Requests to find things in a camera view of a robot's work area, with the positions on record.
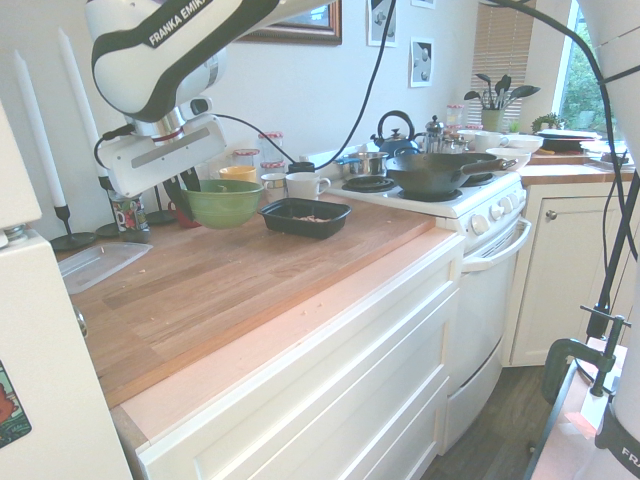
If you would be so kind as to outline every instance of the wall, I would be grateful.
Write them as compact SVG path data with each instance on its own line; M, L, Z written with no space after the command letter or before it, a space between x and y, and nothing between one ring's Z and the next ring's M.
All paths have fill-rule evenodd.
M123 121L93 86L83 4L75 0L1 0L0 5L0 99L43 211L43 218L34 226L48 239L64 234L62 223L53 213L20 96L13 67L15 49L30 69L71 208L72 228L93 231L112 219L106 194L96 180L92 145L85 135L62 63L59 27L71 38L98 130L117 128ZM369 107L352 144L365 142L375 132L378 119L389 110L406 111L421 131L431 115L444 117L447 103L461 101L469 86L476 10L476 0L439 0L435 10L413 7L409 0L397 2L399 46L385 52ZM337 148L359 112L378 51L366 46L365 18L364 0L344 0L343 44L339 47L230 45L226 75L206 92L213 98L215 110L245 119L263 130L283 131L285 146L294 158ZM411 35L436 41L431 87L408 87ZM387 134L393 123L388 122ZM229 121L224 122L224 127L229 151L255 145L253 130ZM143 198L148 211L156 209L151 192Z

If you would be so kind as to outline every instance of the stove knob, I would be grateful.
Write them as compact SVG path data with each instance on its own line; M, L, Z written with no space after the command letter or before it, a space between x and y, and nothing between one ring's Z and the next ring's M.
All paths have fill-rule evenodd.
M500 200L500 206L504 208L504 213L513 212L513 203L511 203L511 199L509 197L504 197Z
M501 207L500 205L491 205L491 218L493 218L494 220L500 220L502 218L502 215L504 215L504 207Z
M474 215L471 217L471 228L476 235L480 236L487 233L491 225L484 215Z
M510 193L509 195L507 195L507 198L511 200L511 204L513 205L514 209L520 206L520 199L515 193Z

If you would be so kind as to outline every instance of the white cabinet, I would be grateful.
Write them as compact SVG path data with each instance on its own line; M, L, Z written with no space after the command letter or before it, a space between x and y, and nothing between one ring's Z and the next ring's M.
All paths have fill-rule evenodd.
M442 441L461 237L451 237L163 438L150 480L419 479Z
M608 184L546 185L529 188L525 216L533 240L519 254L509 307L506 363L542 365L559 338L586 340L589 313L604 281L603 211ZM610 255L620 222L617 199L608 207ZM637 228L634 215L633 229ZM613 313L630 313L635 262L626 247L612 288Z

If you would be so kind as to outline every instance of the candle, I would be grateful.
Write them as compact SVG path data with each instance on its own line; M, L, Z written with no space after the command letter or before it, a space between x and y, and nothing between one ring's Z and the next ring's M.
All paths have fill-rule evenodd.
M53 161L51 147L47 140L47 133L44 129L44 122L40 115L40 109L38 108L36 92L33 90L33 84L31 83L31 77L29 76L29 69L17 50L15 51L14 61L18 72L18 83L20 85L20 91L22 92L22 99L24 100L25 107L27 108L27 115L29 116L31 129L33 130L33 134L36 138L36 147L40 153L40 161L42 162L44 173L47 177L47 183L49 184L49 190L51 191L53 205L54 207L64 207L67 202L64 199L64 193L62 193L62 185L60 185L56 164Z
M80 70L78 69L76 57L73 54L71 41L61 28L58 29L58 42L60 43L60 50L62 52L64 65L67 67L67 74L69 75L69 81L71 82L71 89L73 90L73 95L76 98L76 103L80 110L80 116L82 117L82 123L84 124L84 131L86 132L89 144L93 149L95 144L98 143L98 140L100 140L100 136L98 135L96 122L93 119L91 107L89 106L89 99L87 98L87 93L84 89L82 78L80 77ZM98 172L99 177L106 177L109 175L107 170L101 167L98 162L94 161L93 163L96 166L96 171Z

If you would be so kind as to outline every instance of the refrigerator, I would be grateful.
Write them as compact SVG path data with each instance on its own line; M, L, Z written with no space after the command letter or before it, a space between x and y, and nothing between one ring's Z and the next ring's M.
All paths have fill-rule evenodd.
M0 478L131 479L1 103L0 206Z

